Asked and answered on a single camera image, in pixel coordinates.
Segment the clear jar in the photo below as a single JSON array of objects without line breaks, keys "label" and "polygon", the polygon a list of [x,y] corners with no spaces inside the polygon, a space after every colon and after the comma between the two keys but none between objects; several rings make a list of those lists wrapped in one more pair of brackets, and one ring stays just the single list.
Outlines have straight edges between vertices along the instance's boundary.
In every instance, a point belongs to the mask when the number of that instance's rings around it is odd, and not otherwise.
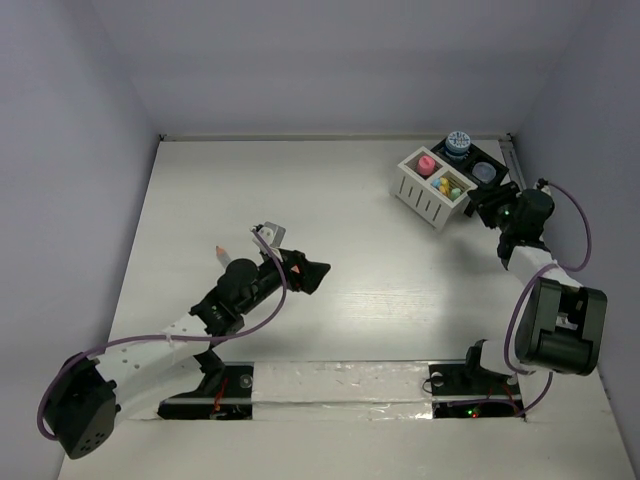
[{"label": "clear jar", "polygon": [[490,163],[476,162],[471,173],[478,182],[490,184],[495,179],[497,171]]}]

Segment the yellow marker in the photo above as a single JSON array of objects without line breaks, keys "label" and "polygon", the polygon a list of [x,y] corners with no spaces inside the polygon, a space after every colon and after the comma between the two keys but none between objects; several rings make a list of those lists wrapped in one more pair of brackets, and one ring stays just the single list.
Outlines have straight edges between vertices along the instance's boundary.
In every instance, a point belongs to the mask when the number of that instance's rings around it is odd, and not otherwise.
[{"label": "yellow marker", "polygon": [[439,189],[439,191],[445,195],[445,196],[449,196],[450,194],[450,190],[446,189],[446,187],[444,186],[446,184],[446,182],[448,181],[446,178],[441,178],[441,188]]}]

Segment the blue lid jar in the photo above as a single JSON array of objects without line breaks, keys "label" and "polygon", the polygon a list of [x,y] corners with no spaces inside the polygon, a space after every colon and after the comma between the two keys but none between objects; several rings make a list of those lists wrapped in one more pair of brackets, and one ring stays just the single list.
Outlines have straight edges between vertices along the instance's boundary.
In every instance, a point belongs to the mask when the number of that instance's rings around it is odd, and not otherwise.
[{"label": "blue lid jar", "polygon": [[471,137],[466,132],[453,131],[445,138],[445,154],[452,161],[462,161],[468,156],[471,145]]}]

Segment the pink cap bottle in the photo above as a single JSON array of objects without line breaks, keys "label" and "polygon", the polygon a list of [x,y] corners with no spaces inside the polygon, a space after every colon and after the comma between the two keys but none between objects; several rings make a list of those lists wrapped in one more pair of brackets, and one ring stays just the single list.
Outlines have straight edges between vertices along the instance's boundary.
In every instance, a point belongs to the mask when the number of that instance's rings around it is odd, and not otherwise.
[{"label": "pink cap bottle", "polygon": [[436,167],[437,164],[433,157],[430,155],[422,155],[416,164],[416,172],[420,176],[427,178],[434,173]]}]

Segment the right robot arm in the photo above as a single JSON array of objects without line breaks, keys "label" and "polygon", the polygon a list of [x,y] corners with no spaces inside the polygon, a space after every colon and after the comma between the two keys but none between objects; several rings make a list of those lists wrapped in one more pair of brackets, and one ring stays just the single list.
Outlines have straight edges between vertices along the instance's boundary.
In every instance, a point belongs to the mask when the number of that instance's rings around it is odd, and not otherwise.
[{"label": "right robot arm", "polygon": [[[514,182],[469,194],[485,227],[500,232],[497,256],[523,285],[503,342],[480,340],[469,353],[477,358],[460,368],[462,384],[482,392],[497,374],[531,375],[538,370],[588,376],[597,366],[604,331],[606,294],[574,279],[586,268],[593,244],[576,266],[559,263],[543,240],[555,210],[559,185],[539,180],[522,190]],[[501,353],[495,355],[493,348]]]}]

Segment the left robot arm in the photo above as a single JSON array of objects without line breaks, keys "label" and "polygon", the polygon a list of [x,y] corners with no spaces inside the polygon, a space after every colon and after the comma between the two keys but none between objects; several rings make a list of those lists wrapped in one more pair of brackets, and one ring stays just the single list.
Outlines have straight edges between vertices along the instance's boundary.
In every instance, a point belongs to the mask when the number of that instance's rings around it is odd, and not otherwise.
[{"label": "left robot arm", "polygon": [[185,316],[159,333],[113,340],[63,363],[40,400],[36,425],[68,458],[88,455],[120,421],[180,394],[178,379],[198,394],[217,394],[225,365],[215,347],[249,335],[245,316],[269,296],[311,295],[331,269],[298,250],[273,248],[261,263],[230,259],[221,248],[216,254],[224,272]]}]

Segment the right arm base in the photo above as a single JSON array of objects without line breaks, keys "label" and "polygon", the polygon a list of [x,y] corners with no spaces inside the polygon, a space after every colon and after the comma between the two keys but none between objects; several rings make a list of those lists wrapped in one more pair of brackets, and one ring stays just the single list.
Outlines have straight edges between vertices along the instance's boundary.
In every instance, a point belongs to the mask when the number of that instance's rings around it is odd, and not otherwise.
[{"label": "right arm base", "polygon": [[422,390],[436,419],[512,418],[524,404],[516,377],[480,365],[484,340],[468,348],[464,361],[430,364]]}]

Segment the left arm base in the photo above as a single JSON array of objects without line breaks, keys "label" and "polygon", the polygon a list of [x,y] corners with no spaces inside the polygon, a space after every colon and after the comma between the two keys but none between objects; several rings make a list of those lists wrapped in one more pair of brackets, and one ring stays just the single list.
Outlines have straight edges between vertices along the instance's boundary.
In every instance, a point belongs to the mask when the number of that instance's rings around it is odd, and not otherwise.
[{"label": "left arm base", "polygon": [[157,415],[163,420],[251,420],[254,364],[225,364],[212,349],[196,360],[204,373],[197,388],[162,401]]}]

